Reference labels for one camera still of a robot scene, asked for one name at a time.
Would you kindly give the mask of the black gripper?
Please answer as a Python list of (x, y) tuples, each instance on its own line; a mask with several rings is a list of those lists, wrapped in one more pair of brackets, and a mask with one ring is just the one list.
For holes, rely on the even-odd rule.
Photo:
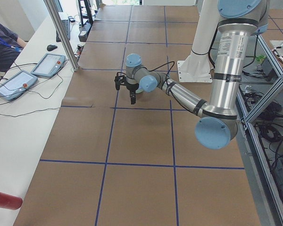
[(131, 104), (134, 105), (136, 103), (136, 91), (139, 88), (139, 84), (127, 83), (126, 88), (129, 90)]

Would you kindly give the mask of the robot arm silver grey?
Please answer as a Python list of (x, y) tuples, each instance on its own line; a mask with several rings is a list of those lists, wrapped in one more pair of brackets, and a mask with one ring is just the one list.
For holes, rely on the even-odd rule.
[(151, 92), (156, 88), (173, 97), (183, 108), (199, 116), (195, 128), (197, 140), (210, 149), (229, 144), (237, 134), (234, 110), (248, 39), (268, 26), (267, 0), (206, 0), (191, 49), (178, 71), (184, 81), (212, 83), (208, 101), (192, 93), (166, 73), (149, 71), (138, 54), (126, 58), (126, 75), (115, 78), (116, 87), (125, 85), (131, 103), (137, 89)]

